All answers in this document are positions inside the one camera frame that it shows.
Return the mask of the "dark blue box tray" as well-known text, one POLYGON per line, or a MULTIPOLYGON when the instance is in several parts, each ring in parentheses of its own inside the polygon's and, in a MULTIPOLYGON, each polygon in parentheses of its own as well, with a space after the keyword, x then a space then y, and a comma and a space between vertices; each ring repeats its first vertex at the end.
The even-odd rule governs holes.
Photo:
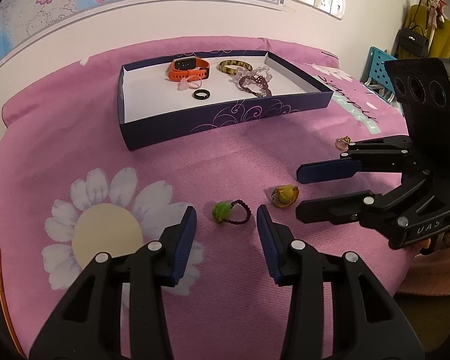
POLYGON ((227 50, 141 60, 122 66, 118 124, 128 150, 249 121, 322 109, 333 91, 319 79, 265 50, 227 50), (168 79, 173 59, 209 62, 209 78, 168 79), (245 61, 252 72, 230 76, 217 69, 225 59, 245 61))

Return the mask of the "white wall switch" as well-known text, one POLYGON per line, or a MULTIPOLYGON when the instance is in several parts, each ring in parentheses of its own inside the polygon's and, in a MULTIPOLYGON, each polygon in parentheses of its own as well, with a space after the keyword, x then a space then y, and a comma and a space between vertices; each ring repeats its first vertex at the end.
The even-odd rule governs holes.
POLYGON ((345 14, 345 0, 331 0, 330 15, 341 20, 345 14))

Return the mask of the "pink sweater right sleeve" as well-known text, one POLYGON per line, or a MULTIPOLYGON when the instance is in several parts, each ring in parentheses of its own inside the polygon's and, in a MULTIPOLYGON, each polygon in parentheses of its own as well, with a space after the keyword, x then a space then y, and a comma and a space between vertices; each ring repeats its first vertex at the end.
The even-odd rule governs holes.
POLYGON ((399 293, 450 296, 450 233, 442 241, 438 251, 413 259, 399 293))

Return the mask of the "blue perforated plastic basket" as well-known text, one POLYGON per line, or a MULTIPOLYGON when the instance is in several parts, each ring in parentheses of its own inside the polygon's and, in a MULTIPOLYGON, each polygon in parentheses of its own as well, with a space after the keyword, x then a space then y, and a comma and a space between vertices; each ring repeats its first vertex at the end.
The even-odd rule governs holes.
POLYGON ((364 86, 379 98, 403 114, 401 104, 396 100, 393 84, 385 70, 385 62, 395 60, 393 55, 375 46, 368 51, 367 61, 362 75, 364 86))

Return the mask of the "black handbag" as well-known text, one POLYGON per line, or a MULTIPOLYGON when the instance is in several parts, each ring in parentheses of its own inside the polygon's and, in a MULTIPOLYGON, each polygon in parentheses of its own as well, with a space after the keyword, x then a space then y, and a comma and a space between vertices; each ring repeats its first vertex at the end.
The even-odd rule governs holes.
POLYGON ((428 55, 428 9, 422 4, 410 7, 402 29, 397 35, 399 59, 424 58, 428 55))

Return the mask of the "orange smart watch band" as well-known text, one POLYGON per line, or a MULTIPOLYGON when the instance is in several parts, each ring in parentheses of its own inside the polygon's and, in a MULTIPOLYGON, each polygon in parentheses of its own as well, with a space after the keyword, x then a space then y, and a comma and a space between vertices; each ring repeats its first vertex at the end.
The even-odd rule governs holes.
POLYGON ((176 58, 170 63, 167 76, 173 82, 190 78, 191 81, 209 78, 209 62, 199 57, 176 58))

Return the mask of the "yellow hanging garment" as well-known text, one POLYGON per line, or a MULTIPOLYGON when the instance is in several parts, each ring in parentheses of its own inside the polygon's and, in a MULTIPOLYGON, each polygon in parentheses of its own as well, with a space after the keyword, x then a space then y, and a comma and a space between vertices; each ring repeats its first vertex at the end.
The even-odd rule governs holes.
POLYGON ((450 59, 450 20, 446 19, 444 24, 437 26, 432 33, 430 26, 428 35, 428 53, 426 57, 450 59))

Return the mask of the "tortoiseshell bangle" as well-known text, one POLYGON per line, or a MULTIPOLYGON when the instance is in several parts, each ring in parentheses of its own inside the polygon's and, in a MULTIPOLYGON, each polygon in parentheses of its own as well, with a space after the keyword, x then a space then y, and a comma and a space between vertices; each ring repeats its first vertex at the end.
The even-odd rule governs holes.
POLYGON ((235 76, 241 72, 252 72, 254 68, 251 64, 242 60, 225 59, 218 64, 217 69, 227 75, 235 76))

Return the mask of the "pink floral bed sheet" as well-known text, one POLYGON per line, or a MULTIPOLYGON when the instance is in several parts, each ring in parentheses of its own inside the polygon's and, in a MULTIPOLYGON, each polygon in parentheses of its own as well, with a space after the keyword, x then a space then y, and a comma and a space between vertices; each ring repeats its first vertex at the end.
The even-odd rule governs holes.
POLYGON ((254 222, 218 225, 220 201, 252 210, 291 184, 301 164, 338 156, 336 140, 403 134, 402 116, 307 46, 240 37, 151 41, 73 63, 3 106, 0 249, 4 294, 23 350, 100 250, 129 254, 197 212, 184 278, 164 291, 177 359, 277 359, 289 288, 269 276, 254 222), (196 50, 269 50, 337 90, 326 108, 271 118, 247 105, 202 133, 140 150, 125 146, 116 95, 125 63, 196 50))

